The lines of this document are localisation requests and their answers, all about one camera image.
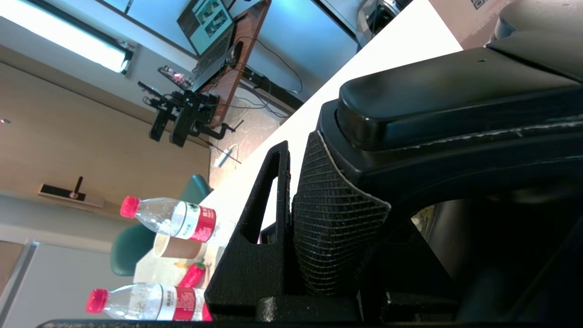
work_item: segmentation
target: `white table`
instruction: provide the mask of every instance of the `white table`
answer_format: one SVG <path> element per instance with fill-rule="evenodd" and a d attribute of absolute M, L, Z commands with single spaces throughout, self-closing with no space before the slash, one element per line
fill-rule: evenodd
<path fill-rule="evenodd" d="M 315 130 L 320 107 L 338 98 L 340 86 L 348 80 L 461 51 L 429 0 L 415 0 L 370 43 L 336 73 L 304 106 L 257 148 L 237 170 L 215 189 L 202 205 L 214 208 L 217 218 L 240 217 L 267 151 L 287 140 L 291 156 L 290 195 L 295 195 L 308 134 Z M 266 208 L 262 229 L 275 222 L 275 187 Z M 209 247 L 205 263 L 209 266 L 205 283 L 216 268 L 217 248 Z M 186 269 L 184 259 L 155 259 L 148 253 L 136 267 L 134 282 L 176 285 Z"/>

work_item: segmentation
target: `floor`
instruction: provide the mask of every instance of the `floor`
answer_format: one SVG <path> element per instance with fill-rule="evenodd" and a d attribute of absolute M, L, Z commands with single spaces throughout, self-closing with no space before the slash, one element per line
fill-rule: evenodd
<path fill-rule="evenodd" d="M 241 120 L 244 120 L 243 123 L 237 128 L 236 132 L 227 132 L 223 139 L 216 140 L 211 138 L 209 141 L 225 151 L 235 145 L 230 155 L 243 163 L 285 121 L 285 118 L 280 118 L 276 114 L 268 112 L 265 108 L 260 109 L 262 106 L 256 106 L 247 100 L 234 98 L 224 122 L 231 127 L 235 127 Z M 282 116 L 283 113 L 276 109 L 273 110 L 278 113 L 277 115 Z M 209 185 L 213 189 L 219 187 L 239 165 L 233 159 L 227 157 L 220 168 L 215 167 L 215 161 L 220 155 L 221 152 L 218 149 L 211 148 Z"/>

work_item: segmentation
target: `wooden wall panel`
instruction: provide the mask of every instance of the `wooden wall panel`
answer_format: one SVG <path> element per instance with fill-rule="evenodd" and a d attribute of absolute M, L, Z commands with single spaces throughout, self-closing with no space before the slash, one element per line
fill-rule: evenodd
<path fill-rule="evenodd" d="M 210 150 L 179 148 L 148 138 L 149 125 L 83 96 L 0 64 L 0 193 L 37 196 L 42 183 L 106 199 L 103 209 L 68 206 L 119 217 L 125 196 L 179 197 L 190 176 L 208 178 Z"/>

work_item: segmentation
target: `chair backrest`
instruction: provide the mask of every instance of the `chair backrest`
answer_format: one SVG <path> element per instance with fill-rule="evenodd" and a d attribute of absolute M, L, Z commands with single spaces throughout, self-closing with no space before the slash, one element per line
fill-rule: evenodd
<path fill-rule="evenodd" d="M 211 189 L 205 181 L 205 178 L 201 175 L 193 175 L 188 181 L 186 188 L 184 188 L 180 200 L 199 204 L 210 192 Z"/>

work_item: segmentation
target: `monitor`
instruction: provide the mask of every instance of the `monitor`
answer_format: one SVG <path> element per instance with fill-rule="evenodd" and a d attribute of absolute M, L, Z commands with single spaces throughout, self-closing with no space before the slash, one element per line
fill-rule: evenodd
<path fill-rule="evenodd" d="M 196 55 L 202 55 L 233 24 L 233 18 L 225 1 L 192 0 L 177 22 Z"/>

